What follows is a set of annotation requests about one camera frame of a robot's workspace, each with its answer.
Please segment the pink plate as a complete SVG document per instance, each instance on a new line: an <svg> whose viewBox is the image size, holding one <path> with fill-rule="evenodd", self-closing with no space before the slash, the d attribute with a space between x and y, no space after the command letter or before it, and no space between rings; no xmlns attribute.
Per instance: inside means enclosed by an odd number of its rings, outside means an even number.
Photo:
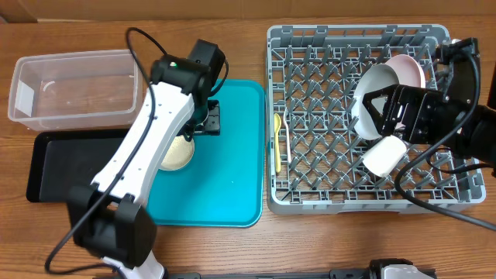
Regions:
<svg viewBox="0 0 496 279"><path fill-rule="evenodd" d="M420 64L406 54L399 54L386 62L398 76L399 84L425 88L425 74Z"/></svg>

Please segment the bowl of rice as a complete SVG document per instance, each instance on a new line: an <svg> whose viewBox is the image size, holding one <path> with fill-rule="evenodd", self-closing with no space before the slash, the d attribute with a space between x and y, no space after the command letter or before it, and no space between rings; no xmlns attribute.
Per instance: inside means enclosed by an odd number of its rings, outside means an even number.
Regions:
<svg viewBox="0 0 496 279"><path fill-rule="evenodd" d="M160 165L162 171L177 171L185 167L195 151L194 140L187 141L183 136L176 136Z"/></svg>

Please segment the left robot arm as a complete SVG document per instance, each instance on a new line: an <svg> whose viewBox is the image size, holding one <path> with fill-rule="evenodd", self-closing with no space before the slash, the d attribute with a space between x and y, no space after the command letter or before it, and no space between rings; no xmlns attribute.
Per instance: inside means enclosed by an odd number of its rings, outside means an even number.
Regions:
<svg viewBox="0 0 496 279"><path fill-rule="evenodd" d="M88 186L67 196L71 229L47 257L51 263L72 240L100 258L115 278L167 278L153 254L157 225L146 211L157 171L173 141L220 134L220 108L213 97L222 88L229 63L220 48L197 40L185 58L168 53L143 73L147 91L138 116L111 160Z"/></svg>

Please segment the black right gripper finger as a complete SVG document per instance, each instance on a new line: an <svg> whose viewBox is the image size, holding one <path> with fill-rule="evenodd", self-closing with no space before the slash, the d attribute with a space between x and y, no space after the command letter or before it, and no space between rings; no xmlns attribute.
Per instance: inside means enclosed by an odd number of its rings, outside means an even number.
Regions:
<svg viewBox="0 0 496 279"><path fill-rule="evenodd" d="M379 135L382 135L382 128L380 127L380 124L384 123L383 112L385 103L386 101L363 102L363 105L374 124L374 128L377 130Z"/></svg>
<svg viewBox="0 0 496 279"><path fill-rule="evenodd" d="M371 105L373 99L377 98L386 98L386 102L391 99L391 96L394 94L397 89L398 84L392 84L385 88L381 88L375 91L367 92L363 95L362 103Z"/></svg>

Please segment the grey plate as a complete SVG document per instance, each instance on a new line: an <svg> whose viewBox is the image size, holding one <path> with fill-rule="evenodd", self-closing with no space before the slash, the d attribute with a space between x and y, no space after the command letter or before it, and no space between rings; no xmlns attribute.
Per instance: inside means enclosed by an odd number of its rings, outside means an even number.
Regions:
<svg viewBox="0 0 496 279"><path fill-rule="evenodd" d="M371 95L373 91L399 84L399 79L392 67L386 64L375 64L359 80L353 99L355 103L351 108L351 116L357 118L354 129L358 136L365 140L381 138L372 116L379 116L386 102L386 97Z"/></svg>

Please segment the white paper cup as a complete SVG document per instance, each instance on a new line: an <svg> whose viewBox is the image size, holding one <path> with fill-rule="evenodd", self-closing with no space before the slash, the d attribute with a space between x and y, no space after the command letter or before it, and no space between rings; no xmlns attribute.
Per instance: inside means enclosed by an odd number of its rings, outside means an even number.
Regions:
<svg viewBox="0 0 496 279"><path fill-rule="evenodd" d="M386 136L363 155L363 165L374 175L387 177L406 152L401 139Z"/></svg>

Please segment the white plastic spoon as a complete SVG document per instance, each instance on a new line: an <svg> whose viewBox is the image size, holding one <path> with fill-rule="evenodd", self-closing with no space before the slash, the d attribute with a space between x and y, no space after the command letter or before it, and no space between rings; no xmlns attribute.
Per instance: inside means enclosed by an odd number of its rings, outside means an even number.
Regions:
<svg viewBox="0 0 496 279"><path fill-rule="evenodd" d="M284 129L285 129L285 136L286 136L286 154L287 154L287 162L288 165L291 164L291 141L290 141L290 131L289 131L289 126L288 122L286 120L286 117L288 116L288 109L284 109L284 114L283 114L283 124L284 124Z"/></svg>

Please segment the yellow plastic spoon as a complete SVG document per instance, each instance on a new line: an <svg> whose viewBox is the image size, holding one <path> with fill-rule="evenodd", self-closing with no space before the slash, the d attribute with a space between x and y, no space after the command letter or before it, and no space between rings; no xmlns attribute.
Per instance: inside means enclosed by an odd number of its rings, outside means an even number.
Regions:
<svg viewBox="0 0 496 279"><path fill-rule="evenodd" d="M281 129L281 117L275 113L274 114L274 162L275 162L275 170L278 174L281 171L281 152L279 145L279 132Z"/></svg>

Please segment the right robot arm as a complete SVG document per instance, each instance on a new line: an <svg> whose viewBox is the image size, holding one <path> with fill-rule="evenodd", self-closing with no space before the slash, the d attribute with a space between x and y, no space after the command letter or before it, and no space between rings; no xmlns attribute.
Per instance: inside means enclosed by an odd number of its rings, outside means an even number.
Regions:
<svg viewBox="0 0 496 279"><path fill-rule="evenodd" d="M450 68L452 81L445 91L392 84L365 93L358 102L365 109L367 125L382 136L398 134L411 144L429 148L406 164L394 179L394 188L411 203L450 218L494 230L493 223L447 208L431 205L410 195L400 182L422 161L429 162L440 149L480 162L453 170L454 174L495 167L495 108L479 105L481 74L478 41L467 38L436 48L435 59Z"/></svg>

